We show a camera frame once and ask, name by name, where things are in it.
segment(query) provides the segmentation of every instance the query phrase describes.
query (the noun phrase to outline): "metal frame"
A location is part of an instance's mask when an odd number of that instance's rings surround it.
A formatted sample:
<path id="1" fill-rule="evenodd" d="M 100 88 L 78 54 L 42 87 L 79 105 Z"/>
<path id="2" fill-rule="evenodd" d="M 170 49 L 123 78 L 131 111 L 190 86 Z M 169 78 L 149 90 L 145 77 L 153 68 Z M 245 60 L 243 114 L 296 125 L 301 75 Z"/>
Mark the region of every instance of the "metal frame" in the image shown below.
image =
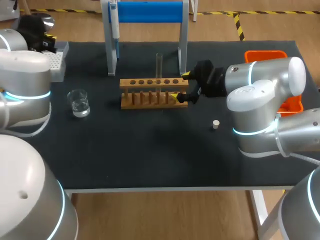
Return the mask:
<path id="1" fill-rule="evenodd" d="M 116 74 L 117 67 L 117 54 L 115 41 L 112 37 L 112 25 L 109 21 L 109 0 L 101 0 L 101 10 L 108 75 L 114 76 Z M 178 44 L 179 72 L 181 75 L 187 71 L 188 21 L 189 0 L 182 0 L 182 21 L 180 23 L 180 37 Z"/>
<path id="2" fill-rule="evenodd" d="M 280 204 L 285 196 L 284 193 L 273 210 L 268 215 L 266 203 L 262 190 L 282 190 L 291 189 L 292 186 L 235 186 L 235 187 L 134 187 L 134 188 L 97 188 L 97 189 L 65 189 L 64 191 L 71 199 L 72 194 L 89 194 L 89 193 L 132 193 L 132 192 L 177 192 L 177 191 L 250 191 L 251 201 L 253 205 L 257 233 L 259 240 L 270 239 L 279 229 L 278 211 Z"/>
<path id="3" fill-rule="evenodd" d="M 279 229 L 278 212 L 286 192 L 287 190 L 268 214 L 262 190 L 250 191 L 259 240 L 271 239 Z"/>
<path id="4" fill-rule="evenodd" d="M 193 13 L 193 21 L 197 21 L 197 13 L 198 13 L 198 0 L 190 0 L 192 13 Z"/>

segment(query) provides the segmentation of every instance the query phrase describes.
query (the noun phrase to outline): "yellow black tape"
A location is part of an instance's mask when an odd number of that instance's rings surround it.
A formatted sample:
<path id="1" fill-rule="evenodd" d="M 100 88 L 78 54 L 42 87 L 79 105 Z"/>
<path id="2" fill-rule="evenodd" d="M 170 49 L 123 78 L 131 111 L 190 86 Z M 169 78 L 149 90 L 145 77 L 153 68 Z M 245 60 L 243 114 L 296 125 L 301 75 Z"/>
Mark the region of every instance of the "yellow black tape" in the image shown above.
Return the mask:
<path id="1" fill-rule="evenodd" d="M 92 10 L 80 10 L 80 9 L 30 9 L 30 12 L 34 13 L 46 13 L 46 12 L 54 12 L 54 13 L 81 13 L 81 14 L 101 14 L 99 11 L 92 11 Z"/>
<path id="2" fill-rule="evenodd" d="M 202 11 L 197 12 L 197 15 L 233 15 L 233 14 L 320 14 L 320 11 Z"/>
<path id="3" fill-rule="evenodd" d="M 52 37 L 52 38 L 54 38 L 54 39 L 57 39 L 57 37 L 56 36 L 53 36 L 53 35 L 51 35 L 51 34 L 45 34 L 47 37 Z"/>
<path id="4" fill-rule="evenodd" d="M 245 41 L 246 38 L 245 38 L 245 35 L 244 35 L 244 31 L 242 30 L 242 27 L 240 25 L 239 14 L 234 13 L 233 14 L 233 20 L 234 20 L 236 29 L 238 31 L 238 35 L 239 35 L 240 41 Z"/>
<path id="5" fill-rule="evenodd" d="M 81 10 L 81 9 L 50 9 L 50 8 L 37 8 L 30 9 L 31 12 L 56 12 L 56 13 L 81 13 L 81 14 L 101 14 L 100 11 Z M 233 15 L 233 14 L 320 14 L 320 11 L 202 11 L 197 12 L 197 15 Z"/>

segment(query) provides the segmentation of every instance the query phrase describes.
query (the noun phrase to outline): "water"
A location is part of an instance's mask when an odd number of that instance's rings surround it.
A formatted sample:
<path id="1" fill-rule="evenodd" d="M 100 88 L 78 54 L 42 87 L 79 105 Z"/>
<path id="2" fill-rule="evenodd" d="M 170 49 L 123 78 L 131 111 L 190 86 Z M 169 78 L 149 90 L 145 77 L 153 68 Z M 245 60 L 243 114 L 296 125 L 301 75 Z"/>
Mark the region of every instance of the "water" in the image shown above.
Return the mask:
<path id="1" fill-rule="evenodd" d="M 73 115 L 77 118 L 83 118 L 90 113 L 89 103 L 86 99 L 79 99 L 72 102 Z"/>

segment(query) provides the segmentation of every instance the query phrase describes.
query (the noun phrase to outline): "table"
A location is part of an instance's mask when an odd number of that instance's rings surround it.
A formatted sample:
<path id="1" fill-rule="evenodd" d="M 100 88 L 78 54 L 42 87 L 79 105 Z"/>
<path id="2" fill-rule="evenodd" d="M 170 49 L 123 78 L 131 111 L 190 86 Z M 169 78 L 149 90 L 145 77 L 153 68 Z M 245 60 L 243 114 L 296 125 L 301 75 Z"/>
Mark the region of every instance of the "table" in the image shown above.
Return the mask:
<path id="1" fill-rule="evenodd" d="M 179 65 L 176 43 L 121 43 L 119 49 L 116 77 L 108 77 L 104 43 L 71 42 L 65 81 L 51 86 L 49 124 L 27 139 L 69 193 L 290 189 L 316 168 L 281 155 L 242 155 L 225 97 L 201 97 L 184 109 L 120 110 L 120 78 L 153 78 L 156 53 L 163 54 L 163 78 L 178 77 Z M 205 59 L 217 67 L 244 63 L 247 50 L 283 50 L 301 58 L 294 41 L 189 42 L 187 70 Z M 73 89 L 88 92 L 91 113 L 84 119 L 68 109 Z M 320 106 L 308 70 L 302 103 L 304 109 Z M 220 121 L 217 131 L 211 130 L 213 120 Z M 261 225 L 268 216 L 263 195 L 251 195 L 260 205 Z"/>

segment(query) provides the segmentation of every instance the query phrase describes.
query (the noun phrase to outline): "test tube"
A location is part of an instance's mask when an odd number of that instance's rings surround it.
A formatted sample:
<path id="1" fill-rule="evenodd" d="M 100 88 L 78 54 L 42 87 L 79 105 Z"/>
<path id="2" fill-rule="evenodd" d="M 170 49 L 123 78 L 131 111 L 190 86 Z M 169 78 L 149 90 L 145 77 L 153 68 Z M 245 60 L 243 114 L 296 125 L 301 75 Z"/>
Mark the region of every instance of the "test tube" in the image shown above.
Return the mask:
<path id="1" fill-rule="evenodd" d="M 162 78 L 162 53 L 157 53 L 155 55 L 155 80 L 156 80 L 156 83 L 160 83 L 161 78 Z M 155 91 L 161 93 L 161 87 L 156 88 Z"/>

